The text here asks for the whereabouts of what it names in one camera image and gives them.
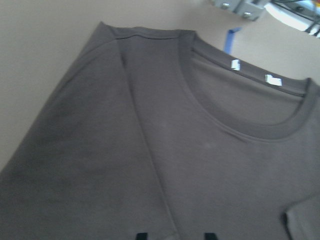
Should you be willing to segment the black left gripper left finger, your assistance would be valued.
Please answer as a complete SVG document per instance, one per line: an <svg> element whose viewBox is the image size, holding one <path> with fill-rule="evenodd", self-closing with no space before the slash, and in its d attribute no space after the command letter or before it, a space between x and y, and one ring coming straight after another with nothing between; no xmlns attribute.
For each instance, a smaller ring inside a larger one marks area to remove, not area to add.
<svg viewBox="0 0 320 240"><path fill-rule="evenodd" d="M136 240L148 240L148 233L147 232L137 233Z"/></svg>

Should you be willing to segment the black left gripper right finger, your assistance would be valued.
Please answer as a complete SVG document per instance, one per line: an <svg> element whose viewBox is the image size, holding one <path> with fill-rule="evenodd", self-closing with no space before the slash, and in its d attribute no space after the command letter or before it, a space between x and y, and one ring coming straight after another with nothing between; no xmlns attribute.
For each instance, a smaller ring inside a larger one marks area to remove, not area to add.
<svg viewBox="0 0 320 240"><path fill-rule="evenodd" d="M204 233L204 240L217 240L217 235L214 232Z"/></svg>

